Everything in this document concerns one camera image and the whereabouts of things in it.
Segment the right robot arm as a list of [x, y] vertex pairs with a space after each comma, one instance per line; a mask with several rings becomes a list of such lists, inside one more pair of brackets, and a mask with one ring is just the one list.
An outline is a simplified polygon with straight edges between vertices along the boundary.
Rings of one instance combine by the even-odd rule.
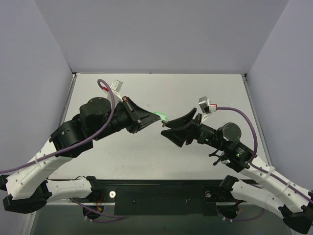
[[290, 229], [307, 234], [313, 225], [313, 192], [284, 177], [257, 155], [255, 129], [242, 111], [236, 112], [242, 115], [251, 129], [253, 149], [240, 141], [242, 133], [237, 124], [229, 122], [213, 129], [203, 123], [207, 115], [197, 114], [195, 108], [180, 118], [163, 121], [167, 129], [161, 135], [178, 147], [196, 140], [199, 144], [207, 144], [216, 151], [221, 151], [218, 163], [257, 183], [254, 187], [236, 177], [226, 176], [218, 189], [223, 200], [233, 197], [253, 203], [280, 217]]

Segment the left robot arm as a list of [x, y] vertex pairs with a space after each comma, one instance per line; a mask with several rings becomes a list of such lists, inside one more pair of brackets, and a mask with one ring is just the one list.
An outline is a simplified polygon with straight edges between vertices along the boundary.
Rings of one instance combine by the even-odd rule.
[[100, 140], [122, 129], [135, 134], [160, 120], [160, 116], [136, 105], [127, 96], [117, 105], [103, 97], [90, 99], [79, 114], [64, 122], [34, 156], [31, 165], [1, 175], [0, 188], [8, 193], [3, 207], [8, 212], [27, 214], [44, 207], [48, 202], [69, 198], [101, 197], [102, 189], [94, 176], [82, 179], [54, 181], [49, 176], [63, 164], [93, 148]]

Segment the green key tag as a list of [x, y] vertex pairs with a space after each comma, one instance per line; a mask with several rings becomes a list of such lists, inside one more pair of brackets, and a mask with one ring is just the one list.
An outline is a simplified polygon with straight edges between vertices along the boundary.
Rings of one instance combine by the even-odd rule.
[[160, 113], [160, 112], [154, 112], [154, 114], [158, 115], [162, 121], [165, 121], [165, 122], [168, 121], [168, 117], [167, 117], [166, 114], [163, 114], [163, 113]]

